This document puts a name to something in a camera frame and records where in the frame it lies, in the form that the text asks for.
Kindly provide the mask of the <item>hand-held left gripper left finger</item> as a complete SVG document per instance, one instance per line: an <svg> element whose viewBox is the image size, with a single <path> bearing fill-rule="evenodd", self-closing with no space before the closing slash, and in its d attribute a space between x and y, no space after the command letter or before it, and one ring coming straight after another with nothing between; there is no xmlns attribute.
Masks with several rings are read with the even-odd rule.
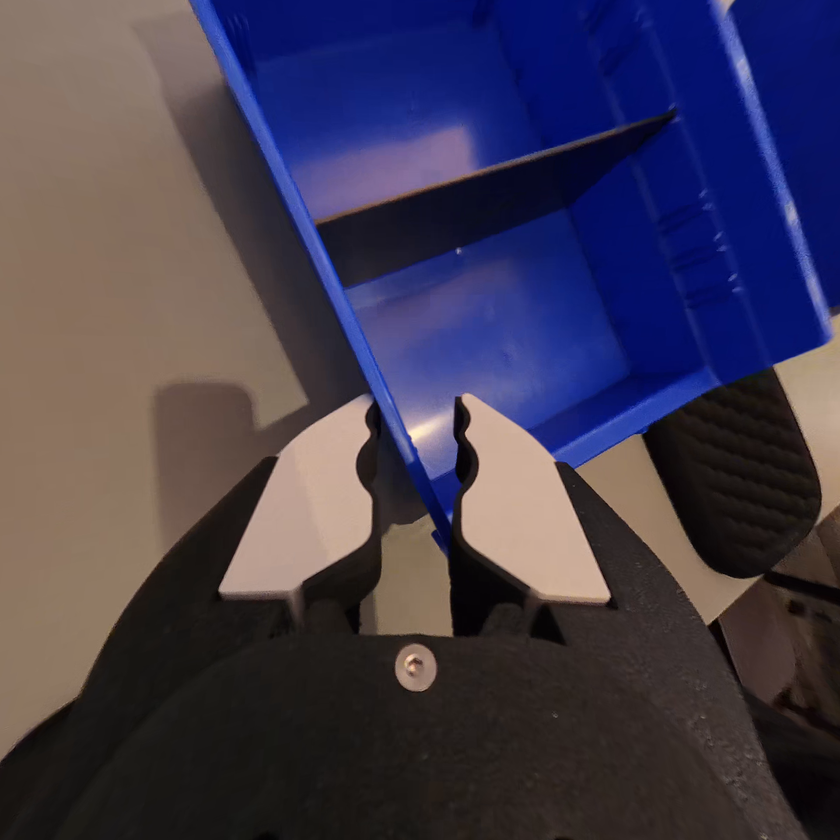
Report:
<svg viewBox="0 0 840 840"><path fill-rule="evenodd" d="M375 399L360 395L278 453L218 587L223 600L283 601L296 623L319 602L358 611L382 573L380 433Z"/></svg>

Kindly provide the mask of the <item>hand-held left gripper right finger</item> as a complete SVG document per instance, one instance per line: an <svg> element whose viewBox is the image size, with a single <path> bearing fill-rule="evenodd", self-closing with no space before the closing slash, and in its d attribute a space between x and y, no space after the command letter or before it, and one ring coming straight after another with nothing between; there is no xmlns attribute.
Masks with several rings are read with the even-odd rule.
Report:
<svg viewBox="0 0 840 840"><path fill-rule="evenodd" d="M472 394L455 402L459 487L450 535L455 635L563 635L564 612L613 595L566 478L530 432Z"/></svg>

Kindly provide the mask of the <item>black bin divider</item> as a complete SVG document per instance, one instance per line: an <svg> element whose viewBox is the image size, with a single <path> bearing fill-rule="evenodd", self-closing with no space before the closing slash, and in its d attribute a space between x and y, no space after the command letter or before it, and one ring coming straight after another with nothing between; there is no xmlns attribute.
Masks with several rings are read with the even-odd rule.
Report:
<svg viewBox="0 0 840 840"><path fill-rule="evenodd" d="M316 229L345 288L567 209L676 118L672 108L378 203Z"/></svg>

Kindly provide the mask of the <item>blue divided plastic bin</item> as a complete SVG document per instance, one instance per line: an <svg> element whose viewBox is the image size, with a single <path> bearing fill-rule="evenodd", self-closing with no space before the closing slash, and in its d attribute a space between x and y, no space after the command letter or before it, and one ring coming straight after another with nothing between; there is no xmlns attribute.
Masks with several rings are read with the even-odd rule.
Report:
<svg viewBox="0 0 840 840"><path fill-rule="evenodd" d="M192 2L442 539L455 400L580 466L825 344L719 2ZM675 109L567 209L359 286L323 218Z"/></svg>

